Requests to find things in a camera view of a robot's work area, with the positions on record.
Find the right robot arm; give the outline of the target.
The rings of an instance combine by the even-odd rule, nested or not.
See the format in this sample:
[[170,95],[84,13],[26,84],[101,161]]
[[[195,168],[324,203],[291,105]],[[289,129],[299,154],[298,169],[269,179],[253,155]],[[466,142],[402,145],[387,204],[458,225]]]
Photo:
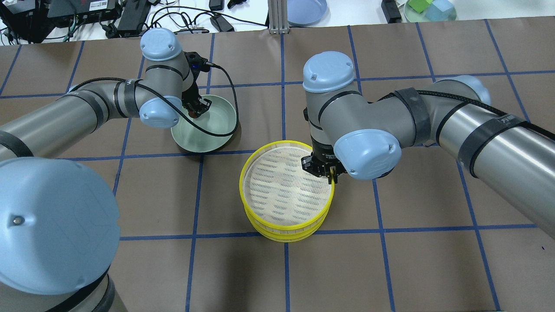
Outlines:
[[549,236],[555,233],[554,134],[491,106],[480,79],[447,78],[418,90],[391,91],[369,102],[358,91],[353,61],[337,51],[303,68],[312,153],[303,170],[330,184],[392,172],[403,148],[432,141]]

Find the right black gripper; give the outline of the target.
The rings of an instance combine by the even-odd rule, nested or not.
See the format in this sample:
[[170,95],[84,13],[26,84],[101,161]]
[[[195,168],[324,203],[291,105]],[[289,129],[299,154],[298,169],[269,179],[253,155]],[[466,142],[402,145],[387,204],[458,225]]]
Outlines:
[[301,158],[301,166],[313,176],[326,177],[330,185],[337,184],[338,176],[347,173],[331,145],[314,145],[311,154]]

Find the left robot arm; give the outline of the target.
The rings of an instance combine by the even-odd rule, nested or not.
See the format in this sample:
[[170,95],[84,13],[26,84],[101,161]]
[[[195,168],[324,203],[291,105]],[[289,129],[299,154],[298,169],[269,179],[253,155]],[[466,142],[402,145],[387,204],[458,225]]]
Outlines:
[[142,79],[94,78],[1,126],[1,282],[45,312],[124,312],[111,263],[120,241],[113,190],[57,155],[106,122],[139,118],[172,128],[208,112],[196,83],[212,64],[165,28],[140,39]]

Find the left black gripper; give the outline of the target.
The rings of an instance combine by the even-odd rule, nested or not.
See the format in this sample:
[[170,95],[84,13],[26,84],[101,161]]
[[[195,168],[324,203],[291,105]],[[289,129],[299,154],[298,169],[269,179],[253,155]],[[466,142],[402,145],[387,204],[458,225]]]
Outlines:
[[182,107],[186,110],[189,118],[196,118],[196,111],[199,114],[208,112],[212,101],[201,97],[197,79],[201,72],[208,73],[211,63],[197,52],[186,52],[186,60],[189,65],[189,73],[185,79],[186,88],[182,92]]

